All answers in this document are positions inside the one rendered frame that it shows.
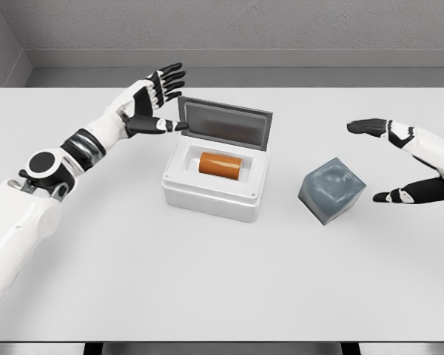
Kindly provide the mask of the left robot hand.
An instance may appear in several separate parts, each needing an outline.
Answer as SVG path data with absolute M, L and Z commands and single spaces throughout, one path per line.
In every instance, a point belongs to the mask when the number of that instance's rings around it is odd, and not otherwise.
M 137 134 L 159 135 L 189 128 L 187 123 L 155 116 L 155 111 L 165 103 L 182 95 L 179 89 L 185 85 L 185 75 L 181 62 L 170 64 L 136 81 L 118 97 L 112 111 L 123 121 L 128 138 Z

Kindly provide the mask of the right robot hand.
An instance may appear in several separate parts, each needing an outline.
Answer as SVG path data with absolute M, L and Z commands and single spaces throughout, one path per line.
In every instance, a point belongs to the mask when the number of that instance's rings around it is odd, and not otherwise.
M 379 192 L 373 196 L 374 202 L 424 204 L 444 200 L 443 138 L 419 127 L 380 118 L 352 121 L 347 124 L 347 130 L 353 134 L 384 138 L 439 174 L 438 177 L 413 182 L 390 192 Z

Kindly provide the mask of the white box with hinged lid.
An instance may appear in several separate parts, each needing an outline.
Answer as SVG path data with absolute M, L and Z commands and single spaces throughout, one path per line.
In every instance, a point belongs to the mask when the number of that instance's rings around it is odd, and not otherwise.
M 181 96 L 188 124 L 166 165 L 162 187 L 174 207 L 252 223 L 269 163 L 272 113 Z

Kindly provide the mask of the grey-blue cube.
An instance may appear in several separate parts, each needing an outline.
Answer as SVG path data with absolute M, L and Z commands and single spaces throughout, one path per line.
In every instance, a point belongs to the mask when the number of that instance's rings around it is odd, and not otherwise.
M 339 158 L 333 158 L 303 179 L 298 199 L 325 226 L 350 209 L 366 184 Z

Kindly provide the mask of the orange cylinder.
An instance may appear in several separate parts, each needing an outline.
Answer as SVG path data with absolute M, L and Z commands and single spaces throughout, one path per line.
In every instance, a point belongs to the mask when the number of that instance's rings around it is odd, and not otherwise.
M 198 171 L 207 175 L 237 180 L 241 164 L 241 158 L 203 152 L 199 161 Z

